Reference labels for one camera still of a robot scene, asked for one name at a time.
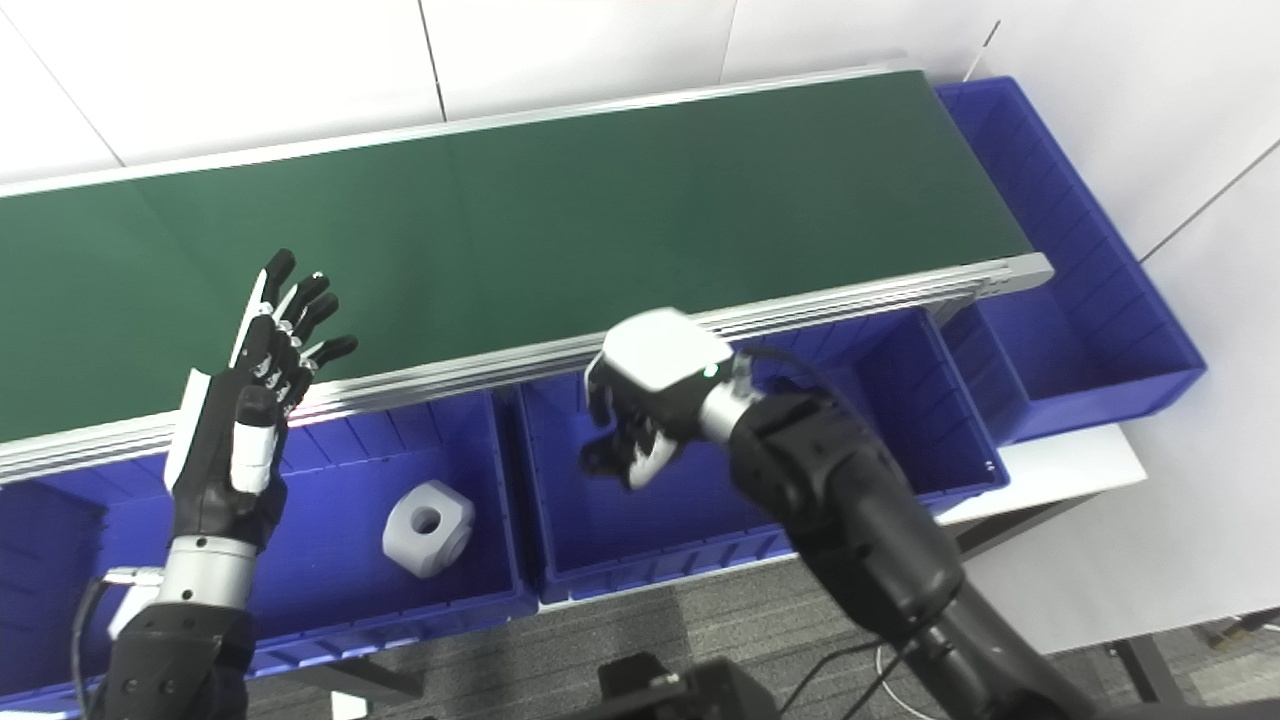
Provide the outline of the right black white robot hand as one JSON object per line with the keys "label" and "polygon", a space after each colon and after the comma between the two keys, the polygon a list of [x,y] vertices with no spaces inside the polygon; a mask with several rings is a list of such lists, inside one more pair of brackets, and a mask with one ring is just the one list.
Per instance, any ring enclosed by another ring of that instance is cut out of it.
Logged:
{"label": "right black white robot hand", "polygon": [[612,327],[582,387],[591,421],[605,433],[581,447],[579,465],[626,489],[648,486],[691,443],[727,445],[763,398],[730,343],[675,307]]}

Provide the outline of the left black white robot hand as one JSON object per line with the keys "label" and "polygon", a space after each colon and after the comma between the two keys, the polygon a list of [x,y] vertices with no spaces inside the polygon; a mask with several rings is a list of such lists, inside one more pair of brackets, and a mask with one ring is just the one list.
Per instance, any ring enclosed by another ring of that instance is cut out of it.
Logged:
{"label": "left black white robot hand", "polygon": [[207,536],[261,553],[282,521],[291,415],[320,370],[358,346],[352,334],[306,346],[339,301],[321,272],[287,288],[294,268],[294,254],[278,250],[253,282],[227,366],[189,373],[163,473],[173,539]]}

